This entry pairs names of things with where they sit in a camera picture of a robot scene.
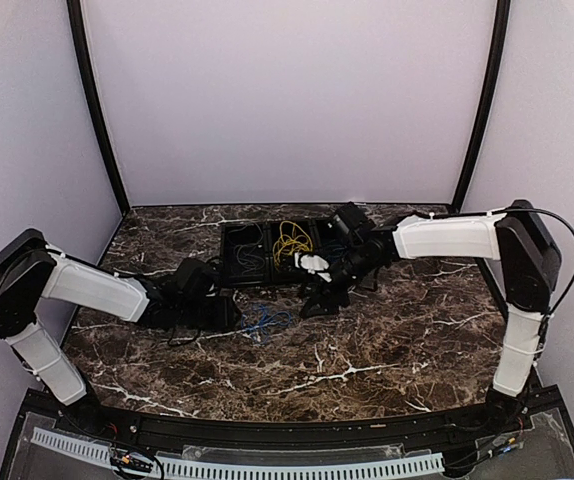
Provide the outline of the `black three-compartment bin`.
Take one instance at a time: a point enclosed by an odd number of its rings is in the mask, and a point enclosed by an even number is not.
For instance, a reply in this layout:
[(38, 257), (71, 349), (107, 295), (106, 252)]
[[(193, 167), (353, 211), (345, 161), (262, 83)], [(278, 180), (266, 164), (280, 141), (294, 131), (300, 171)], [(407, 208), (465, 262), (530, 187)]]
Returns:
[(221, 230), (220, 269), (229, 288), (282, 286), (307, 280), (294, 254), (311, 252), (328, 263), (341, 260), (352, 243), (329, 218), (247, 221)]

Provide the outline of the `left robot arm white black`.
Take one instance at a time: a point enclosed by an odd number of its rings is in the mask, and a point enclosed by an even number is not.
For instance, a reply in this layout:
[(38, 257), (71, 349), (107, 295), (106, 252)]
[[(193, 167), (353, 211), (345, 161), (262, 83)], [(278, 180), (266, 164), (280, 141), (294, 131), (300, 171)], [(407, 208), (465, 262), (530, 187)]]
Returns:
[(0, 339), (59, 403), (70, 406), (70, 421), (87, 436), (101, 435), (108, 415), (91, 400), (91, 386), (40, 322), (36, 308), (42, 299), (149, 329), (220, 333), (239, 326), (241, 319), (209, 262), (187, 258), (171, 273), (125, 276), (66, 254), (36, 229), (23, 231), (0, 251)]

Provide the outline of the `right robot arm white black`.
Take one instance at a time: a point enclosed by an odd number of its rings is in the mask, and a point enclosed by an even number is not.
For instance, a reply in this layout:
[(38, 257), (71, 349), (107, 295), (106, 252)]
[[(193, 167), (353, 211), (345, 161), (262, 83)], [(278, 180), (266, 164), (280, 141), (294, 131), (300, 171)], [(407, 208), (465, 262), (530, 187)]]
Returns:
[(544, 350), (551, 318), (562, 302), (553, 296), (562, 253), (544, 217), (562, 219), (527, 200), (516, 200), (503, 209), (411, 214), (378, 226), (349, 203), (332, 220), (340, 239), (349, 246), (344, 257), (335, 262), (318, 253), (294, 257), (295, 266), (313, 283), (300, 315), (310, 318), (337, 313), (348, 306), (351, 288), (401, 260), (470, 257), (499, 262), (507, 327), (491, 388), (500, 395), (477, 413), (478, 426), (497, 434), (516, 416), (511, 398), (522, 394), (533, 364)]

